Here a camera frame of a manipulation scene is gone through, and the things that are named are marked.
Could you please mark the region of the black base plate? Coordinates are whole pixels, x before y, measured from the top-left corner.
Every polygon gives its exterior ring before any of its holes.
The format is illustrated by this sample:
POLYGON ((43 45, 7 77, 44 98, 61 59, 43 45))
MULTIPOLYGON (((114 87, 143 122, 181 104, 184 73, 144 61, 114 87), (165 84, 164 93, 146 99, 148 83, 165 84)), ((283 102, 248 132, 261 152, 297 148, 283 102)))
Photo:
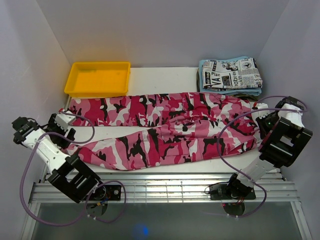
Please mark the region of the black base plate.
POLYGON ((122 186, 119 184, 104 185, 96 189, 89 197, 90 201, 119 201, 122 186))
POLYGON ((211 200, 255 200, 255 191, 250 188, 249 191, 241 191, 238 188, 229 185, 226 182, 213 184, 209 186, 209 195, 211 200))

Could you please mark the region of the newspaper print folded trousers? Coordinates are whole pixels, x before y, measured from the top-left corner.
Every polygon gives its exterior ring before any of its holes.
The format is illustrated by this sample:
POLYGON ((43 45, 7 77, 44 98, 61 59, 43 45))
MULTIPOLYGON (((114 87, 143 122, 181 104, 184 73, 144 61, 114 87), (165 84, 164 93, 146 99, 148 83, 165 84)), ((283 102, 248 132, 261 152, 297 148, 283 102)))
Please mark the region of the newspaper print folded trousers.
POLYGON ((199 61, 197 70, 199 92, 257 97, 262 93, 262 86, 263 80, 253 57, 199 61))

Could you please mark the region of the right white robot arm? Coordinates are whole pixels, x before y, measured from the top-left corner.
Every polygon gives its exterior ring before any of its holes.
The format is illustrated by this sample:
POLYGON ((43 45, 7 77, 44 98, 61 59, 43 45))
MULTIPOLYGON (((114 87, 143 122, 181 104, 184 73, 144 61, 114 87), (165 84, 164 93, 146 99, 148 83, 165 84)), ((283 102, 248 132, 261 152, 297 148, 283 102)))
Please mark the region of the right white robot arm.
POLYGON ((287 96, 275 107, 276 111, 255 118, 262 139, 260 155, 230 177, 225 191, 232 199, 247 197, 254 191, 254 183, 271 170, 290 167, 313 136, 303 125, 306 108, 298 99, 287 96))

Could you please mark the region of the aluminium rail frame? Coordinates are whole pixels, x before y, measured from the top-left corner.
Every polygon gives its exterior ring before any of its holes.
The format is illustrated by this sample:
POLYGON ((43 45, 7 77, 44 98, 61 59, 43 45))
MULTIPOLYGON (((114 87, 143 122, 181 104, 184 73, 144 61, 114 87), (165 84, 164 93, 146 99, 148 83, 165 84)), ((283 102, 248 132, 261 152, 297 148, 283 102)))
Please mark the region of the aluminium rail frame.
MULTIPOLYGON (((301 100, 299 100, 299 101, 301 102, 301 105, 305 107, 305 111, 303 112, 303 113, 305 113, 307 111, 307 106, 301 100)), ((254 102, 249 102, 249 103, 251 104, 251 109, 249 111, 249 114, 252 115, 252 113, 257 112, 258 110, 252 110, 252 106, 253 106, 254 102)), ((277 108, 276 107, 273 107, 273 108, 268 107, 268 110, 270 110, 270 113, 272 113, 272 112, 276 111, 277 108)), ((62 111, 70 111, 71 112, 70 104, 67 106, 67 108, 60 109, 58 113, 60 113, 62 111)), ((137 126, 134 126, 134 127, 95 126, 94 124, 91 124, 90 126, 74 126, 74 122, 68 126, 69 130, 71 128, 73 128, 76 131, 76 133, 74 135, 75 140, 72 141, 70 143, 70 145, 77 144, 79 146, 83 146, 83 145, 91 143, 91 142, 97 142, 97 141, 101 141, 101 140, 105 140, 105 139, 123 137, 123 136, 127 136, 127 135, 141 131, 141 128, 137 127, 137 126)), ((37 155, 35 149, 31 150, 31 153, 32 153, 32 155, 37 155)), ((224 159, 227 156, 233 156, 233 155, 224 155, 224 154, 220 153, 218 155, 218 158, 224 159)), ((189 164, 192 166, 197 162, 188 162, 186 164, 189 164)), ((93 164, 86 163, 86 162, 84 162, 84 163, 91 169, 91 165, 93 165, 93 164)), ((158 166, 158 167, 163 167, 163 166, 173 167, 176 165, 178 165, 178 164, 162 165, 162 166, 158 166)), ((242 169, 235 169, 233 174, 240 173, 242 169)), ((115 171, 131 172, 131 171, 135 171, 135 170, 115 170, 115 171)), ((104 181, 102 181, 101 178, 100 178, 100 180, 102 183, 99 184, 96 189, 103 187, 105 185, 111 184, 110 181, 104 182, 104 181)), ((216 185, 218 183, 229 183, 229 180, 226 182, 217 182, 214 184, 210 184, 205 189, 205 194, 209 195, 209 187, 211 185, 216 185)), ((259 180, 257 180, 254 183, 254 188, 253 188, 254 192, 256 190, 262 189, 262 186, 259 184, 259 180)), ((122 186, 120 200, 124 201, 124 202, 127 201, 128 197, 131 197, 137 201, 150 200, 152 198, 155 198, 159 202, 170 201, 173 198, 177 199, 180 202, 192 202, 195 200, 202 200, 204 198, 204 195, 199 192, 198 188, 193 187, 191 184, 185 184, 184 182, 179 182, 177 179, 174 179, 174 178, 171 178, 171 179, 155 179, 155 178, 144 179, 144 180, 140 180, 138 182, 131 183, 128 186, 125 186, 123 183, 121 183, 119 180, 117 180, 116 184, 122 186)), ((90 201, 89 197, 91 196, 91 194, 92 194, 92 192, 89 192, 87 197, 84 200, 82 200, 81 202, 82 203, 89 202, 90 201)), ((110 200, 103 200, 103 201, 91 200, 91 201, 94 201, 97 206, 101 206, 101 205, 107 204, 110 200)), ((232 206, 241 207, 246 200, 241 199, 241 200, 226 200, 226 201, 228 201, 229 204, 232 206)))

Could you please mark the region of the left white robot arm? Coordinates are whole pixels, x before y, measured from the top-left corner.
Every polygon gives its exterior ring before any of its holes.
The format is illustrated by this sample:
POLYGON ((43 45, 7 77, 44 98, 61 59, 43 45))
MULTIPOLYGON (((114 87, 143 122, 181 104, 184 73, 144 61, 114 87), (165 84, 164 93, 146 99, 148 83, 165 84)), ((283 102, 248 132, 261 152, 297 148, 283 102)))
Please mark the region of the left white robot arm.
POLYGON ((36 120, 18 117, 11 124, 15 130, 13 142, 35 153, 48 167, 48 181, 60 192, 76 203, 85 200, 88 194, 92 200, 106 196, 106 187, 101 178, 80 158, 79 150, 72 155, 63 152, 75 140, 75 129, 68 129, 77 115, 63 110, 51 115, 47 125, 36 120))

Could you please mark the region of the yellow plastic tray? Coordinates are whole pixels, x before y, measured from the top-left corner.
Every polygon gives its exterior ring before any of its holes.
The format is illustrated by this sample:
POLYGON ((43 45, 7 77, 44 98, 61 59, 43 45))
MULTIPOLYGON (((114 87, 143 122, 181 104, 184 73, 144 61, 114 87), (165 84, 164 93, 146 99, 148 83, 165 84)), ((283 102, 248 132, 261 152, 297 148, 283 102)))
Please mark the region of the yellow plastic tray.
POLYGON ((64 93, 71 98, 110 98, 128 92, 131 63, 87 61, 72 64, 64 93))

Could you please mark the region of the pink camouflage trousers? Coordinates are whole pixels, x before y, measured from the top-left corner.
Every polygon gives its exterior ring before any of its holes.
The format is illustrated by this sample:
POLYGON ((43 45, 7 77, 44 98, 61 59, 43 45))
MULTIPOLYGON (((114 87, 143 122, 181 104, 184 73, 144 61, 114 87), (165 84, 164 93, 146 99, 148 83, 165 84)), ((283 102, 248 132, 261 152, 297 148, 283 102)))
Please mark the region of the pink camouflage trousers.
POLYGON ((199 162, 239 155, 261 144, 251 103, 216 93, 183 92, 99 99, 73 99, 70 111, 79 115, 75 127, 140 127, 141 131, 84 145, 80 159, 110 170, 199 162))

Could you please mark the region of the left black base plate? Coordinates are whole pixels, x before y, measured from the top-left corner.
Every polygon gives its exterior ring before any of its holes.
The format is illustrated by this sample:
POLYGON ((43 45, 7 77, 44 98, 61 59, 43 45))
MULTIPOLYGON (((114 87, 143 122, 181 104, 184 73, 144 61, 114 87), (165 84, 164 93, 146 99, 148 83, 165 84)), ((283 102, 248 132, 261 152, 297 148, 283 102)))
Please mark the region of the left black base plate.
POLYGON ((104 185, 96 189, 89 197, 90 201, 119 201, 122 186, 119 184, 104 185))

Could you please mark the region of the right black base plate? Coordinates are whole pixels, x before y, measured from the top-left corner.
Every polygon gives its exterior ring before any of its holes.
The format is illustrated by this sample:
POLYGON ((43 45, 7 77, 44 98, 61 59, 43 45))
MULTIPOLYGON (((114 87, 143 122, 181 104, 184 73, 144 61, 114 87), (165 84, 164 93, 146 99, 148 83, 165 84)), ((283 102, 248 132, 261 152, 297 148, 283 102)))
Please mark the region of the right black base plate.
POLYGON ((255 200, 255 191, 250 188, 249 191, 241 191, 238 188, 229 185, 226 182, 213 184, 209 186, 209 195, 211 200, 255 200))

